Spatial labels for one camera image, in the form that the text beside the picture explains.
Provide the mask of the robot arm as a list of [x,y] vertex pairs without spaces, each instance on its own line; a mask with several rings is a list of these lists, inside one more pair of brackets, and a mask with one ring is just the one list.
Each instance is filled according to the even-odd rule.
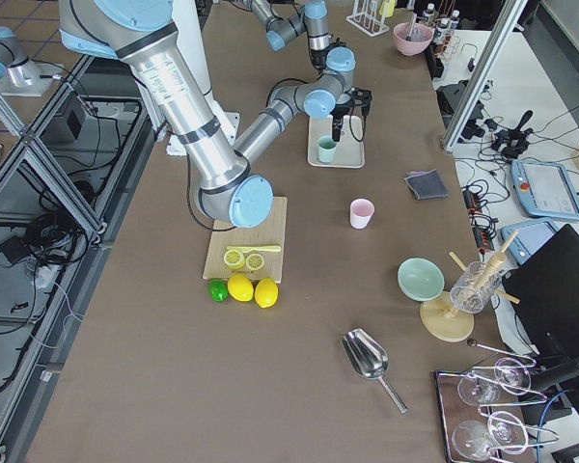
[[276,13],[271,1],[234,1],[255,15],[265,28],[265,36],[273,51],[280,51],[302,34],[307,36],[309,58],[317,71],[326,67],[327,53],[332,49],[327,6],[324,1],[310,1],[296,9],[292,17]]
[[63,45],[75,52],[129,65],[185,147],[188,163],[201,174],[195,202],[206,216],[238,228],[254,228],[273,204],[269,181],[252,172],[256,159],[299,113],[313,119],[346,113],[356,88],[353,51],[332,42],[327,7],[310,1],[291,18],[276,14],[267,1],[244,7],[266,28],[273,50],[308,37],[310,60],[318,72],[313,83],[276,89],[253,123],[230,142],[218,112],[189,68],[181,42],[203,49],[199,19],[192,14],[177,25],[179,11],[194,12],[192,1],[62,1],[59,4]]

